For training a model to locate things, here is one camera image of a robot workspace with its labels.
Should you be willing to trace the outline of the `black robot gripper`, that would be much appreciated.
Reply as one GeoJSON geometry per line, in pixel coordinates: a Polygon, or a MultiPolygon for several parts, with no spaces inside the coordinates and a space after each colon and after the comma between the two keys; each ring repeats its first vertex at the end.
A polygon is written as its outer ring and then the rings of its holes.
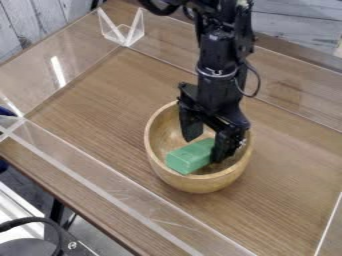
{"type": "Polygon", "coordinates": [[[237,68],[230,73],[215,74],[198,68],[198,84],[182,82],[179,121],[187,142],[203,134],[203,125],[215,131],[211,161],[221,163],[235,154],[250,129],[250,121],[241,109],[245,97],[247,69],[237,68]]]}

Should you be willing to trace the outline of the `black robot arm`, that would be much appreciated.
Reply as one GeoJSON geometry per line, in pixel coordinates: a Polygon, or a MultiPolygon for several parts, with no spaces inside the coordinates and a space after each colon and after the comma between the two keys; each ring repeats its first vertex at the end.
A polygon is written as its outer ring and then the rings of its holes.
{"type": "Polygon", "coordinates": [[[239,104],[245,97],[247,75],[257,72],[247,56],[254,52],[254,0],[138,0],[155,15],[168,16],[183,11],[194,20],[199,59],[198,83],[179,84],[178,97],[182,135],[186,141],[196,139],[203,128],[215,131],[211,160],[221,162],[233,156],[250,130],[239,104]]]}

